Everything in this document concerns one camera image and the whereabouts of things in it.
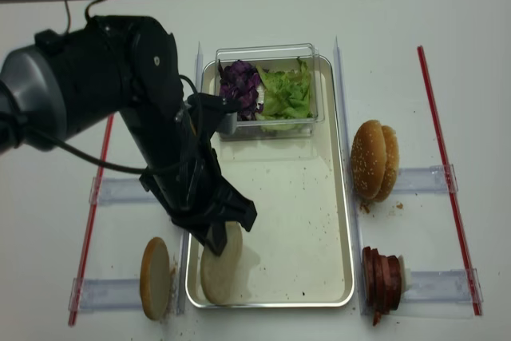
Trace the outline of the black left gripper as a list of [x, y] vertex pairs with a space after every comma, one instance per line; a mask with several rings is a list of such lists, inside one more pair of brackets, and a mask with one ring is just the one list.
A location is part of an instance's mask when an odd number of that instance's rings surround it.
[[140, 182], [170, 215], [215, 256], [224, 251], [227, 222], [239, 223], [246, 232], [256, 221], [256, 207], [222, 175], [215, 149], [201, 145], [196, 157], [169, 173], [144, 172]]

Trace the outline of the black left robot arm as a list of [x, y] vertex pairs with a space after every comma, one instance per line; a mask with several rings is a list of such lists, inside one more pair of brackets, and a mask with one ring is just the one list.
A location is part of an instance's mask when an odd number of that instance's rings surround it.
[[1, 150], [68, 149], [70, 138], [119, 113], [146, 166], [98, 165], [137, 175], [175, 225], [220, 255], [228, 223], [250, 230], [257, 216], [223, 177], [211, 145], [241, 105], [200, 92], [186, 97], [189, 82], [174, 36], [154, 18], [94, 17], [72, 33], [44, 30], [3, 63]]

